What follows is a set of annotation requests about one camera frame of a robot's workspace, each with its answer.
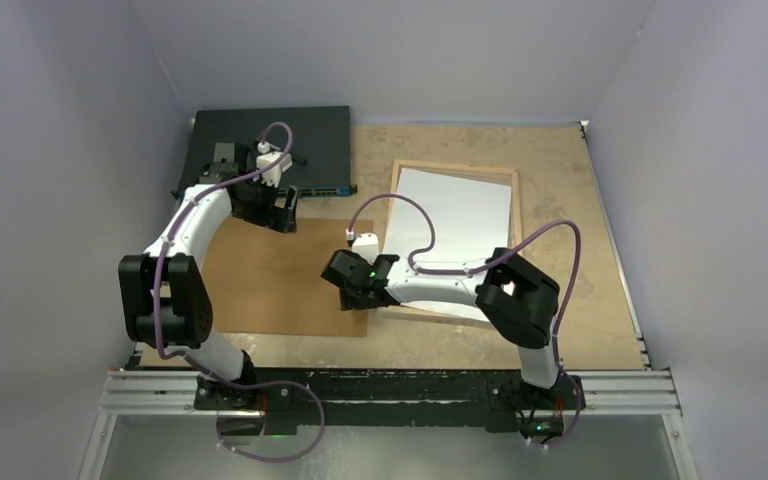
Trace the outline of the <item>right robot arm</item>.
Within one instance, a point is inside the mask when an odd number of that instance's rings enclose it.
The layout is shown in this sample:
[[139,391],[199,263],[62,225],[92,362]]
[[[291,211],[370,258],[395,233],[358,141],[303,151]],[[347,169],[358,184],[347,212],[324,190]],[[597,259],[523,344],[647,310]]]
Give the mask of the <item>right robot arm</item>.
[[415,302],[475,308],[517,347],[524,399],[544,407],[560,394],[561,367],[554,340],[563,306],[560,286],[511,249],[497,247],[486,258],[437,268],[414,265],[396,254],[368,259],[354,250],[338,249],[321,278],[339,290],[343,311]]

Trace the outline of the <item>brown backing board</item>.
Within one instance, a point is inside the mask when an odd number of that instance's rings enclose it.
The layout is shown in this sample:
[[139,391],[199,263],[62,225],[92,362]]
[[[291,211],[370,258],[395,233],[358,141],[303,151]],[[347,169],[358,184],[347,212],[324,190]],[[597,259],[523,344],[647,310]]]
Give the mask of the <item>brown backing board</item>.
[[223,333],[334,337],[367,335],[365,311],[340,309],[339,290],[321,278],[346,246],[346,219],[297,220],[279,233],[228,218],[213,236],[201,275]]

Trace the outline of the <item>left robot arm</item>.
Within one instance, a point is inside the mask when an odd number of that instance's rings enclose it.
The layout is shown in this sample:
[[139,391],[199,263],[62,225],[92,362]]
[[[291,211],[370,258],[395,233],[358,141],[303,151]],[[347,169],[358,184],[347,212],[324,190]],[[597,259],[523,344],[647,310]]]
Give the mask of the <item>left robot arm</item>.
[[126,255],[118,278],[128,336],[164,360],[180,357],[197,368],[204,398],[232,408],[252,405],[260,391],[250,356],[213,325],[214,311],[201,266],[228,218],[280,233],[296,230],[298,190],[277,205],[290,149],[265,140],[219,143],[214,157],[188,186],[172,220],[143,253]]

